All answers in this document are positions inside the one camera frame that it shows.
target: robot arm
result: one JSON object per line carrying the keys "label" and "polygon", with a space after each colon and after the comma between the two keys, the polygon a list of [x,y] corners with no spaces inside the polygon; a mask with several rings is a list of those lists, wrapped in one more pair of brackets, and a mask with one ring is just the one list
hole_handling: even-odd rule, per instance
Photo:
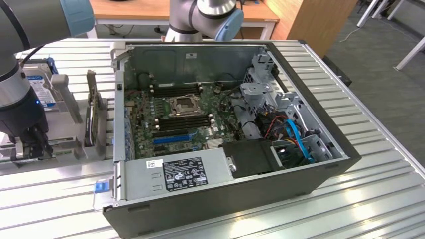
{"label": "robot arm", "polygon": [[165,41],[230,41],[241,27],[243,13],[235,0],[171,0],[170,25]]}
{"label": "robot arm", "polygon": [[51,156],[43,107],[13,54],[93,26],[87,0],[0,0],[0,131],[15,143],[11,160]]}

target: warning label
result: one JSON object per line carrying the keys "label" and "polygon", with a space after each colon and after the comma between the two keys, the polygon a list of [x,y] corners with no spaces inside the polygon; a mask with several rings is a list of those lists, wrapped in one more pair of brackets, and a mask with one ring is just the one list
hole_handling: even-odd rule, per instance
{"label": "warning label", "polygon": [[39,103],[43,107],[51,107],[55,103],[51,92],[43,85],[42,76],[26,76],[34,93],[37,94]]}
{"label": "warning label", "polygon": [[206,175],[199,157],[182,159],[162,164],[167,191],[206,185]]}

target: table leg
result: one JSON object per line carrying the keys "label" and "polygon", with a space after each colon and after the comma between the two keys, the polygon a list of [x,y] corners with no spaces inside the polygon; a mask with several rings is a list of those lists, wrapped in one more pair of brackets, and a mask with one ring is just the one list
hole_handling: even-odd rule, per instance
{"label": "table leg", "polygon": [[362,15],[362,17],[360,17],[360,19],[359,19],[359,21],[356,23],[356,27],[362,27],[364,25],[364,22],[366,22],[366,20],[368,18],[368,14],[371,13],[371,10],[372,10],[374,6],[378,4],[378,1],[379,0],[372,0],[371,1],[370,5],[368,5],[368,7],[367,7],[367,9],[364,11],[364,14]]}
{"label": "table leg", "polygon": [[269,40],[271,37],[275,22],[267,22],[261,32],[259,40]]}
{"label": "table leg", "polygon": [[97,39],[95,27],[86,33],[86,37]]}
{"label": "table leg", "polygon": [[400,60],[400,62],[398,63],[398,65],[395,66],[395,70],[400,70],[404,65],[407,64],[407,62],[411,60],[411,58],[414,57],[414,55],[422,50],[422,48],[425,47],[425,37],[422,38],[422,40],[418,42],[418,44],[415,45],[415,47],[411,49],[411,51],[408,52],[408,54],[404,56],[404,58]]}
{"label": "table leg", "polygon": [[388,0],[382,0],[380,5],[378,6],[378,9],[374,11],[372,15],[371,15],[371,19],[376,19],[379,13],[382,12],[382,10],[384,9],[383,7],[386,6]]}
{"label": "table leg", "polygon": [[391,12],[391,14],[387,16],[387,18],[386,18],[386,20],[391,20],[392,19],[392,17],[394,17],[394,14],[395,14],[395,11],[398,10],[398,8],[399,8],[399,6],[400,6],[400,4],[404,2],[404,0],[399,0],[399,2],[398,2],[398,4],[396,4],[396,6],[395,6],[395,8],[394,8],[394,10],[392,10],[392,12]]}

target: gray floor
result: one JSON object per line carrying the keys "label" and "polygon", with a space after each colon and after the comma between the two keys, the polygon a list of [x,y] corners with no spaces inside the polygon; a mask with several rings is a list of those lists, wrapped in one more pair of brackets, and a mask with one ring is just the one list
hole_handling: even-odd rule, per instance
{"label": "gray floor", "polygon": [[425,166],[425,54],[419,53],[399,72],[392,69],[416,44],[407,36],[419,39],[384,19],[368,19],[339,42],[356,29],[360,15],[355,12],[326,55],[350,77],[351,91]]}

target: slotted metal surface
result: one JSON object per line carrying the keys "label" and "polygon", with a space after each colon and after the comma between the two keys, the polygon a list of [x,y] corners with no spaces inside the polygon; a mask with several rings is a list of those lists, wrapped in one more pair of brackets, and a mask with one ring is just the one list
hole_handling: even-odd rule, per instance
{"label": "slotted metal surface", "polygon": [[[423,238],[422,167],[307,46],[295,41],[274,45],[362,155],[360,161],[306,196],[139,238]],[[109,46],[106,40],[71,39],[46,45],[34,57],[54,58],[77,99],[86,98],[85,72],[94,70],[111,109]],[[282,75],[281,79],[293,89]],[[111,138],[111,121],[107,126]],[[109,175],[110,160],[1,176],[0,238],[117,238],[91,209],[93,183]]]}

